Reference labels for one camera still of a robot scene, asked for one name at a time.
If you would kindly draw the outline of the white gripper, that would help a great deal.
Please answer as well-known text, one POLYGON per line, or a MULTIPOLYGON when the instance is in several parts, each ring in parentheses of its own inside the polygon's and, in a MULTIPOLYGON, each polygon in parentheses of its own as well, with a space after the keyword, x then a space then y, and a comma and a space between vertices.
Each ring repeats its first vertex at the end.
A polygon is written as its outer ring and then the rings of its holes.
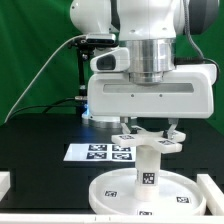
POLYGON ((129 117, 169 118, 173 138, 178 118, 208 118, 214 111, 214 64, 179 65, 157 84, 134 84, 126 73, 94 74, 88 83, 92 115, 120 118, 123 134, 131 133, 129 117))

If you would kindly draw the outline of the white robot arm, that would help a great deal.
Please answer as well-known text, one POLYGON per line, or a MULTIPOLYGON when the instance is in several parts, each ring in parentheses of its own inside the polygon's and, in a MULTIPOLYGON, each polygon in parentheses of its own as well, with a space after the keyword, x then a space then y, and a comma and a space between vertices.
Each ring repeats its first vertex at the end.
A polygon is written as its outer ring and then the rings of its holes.
POLYGON ((208 29, 219 0, 73 0, 70 18, 91 49, 88 106, 95 117, 208 118, 218 65, 191 43, 195 58, 175 56, 176 37, 208 29))

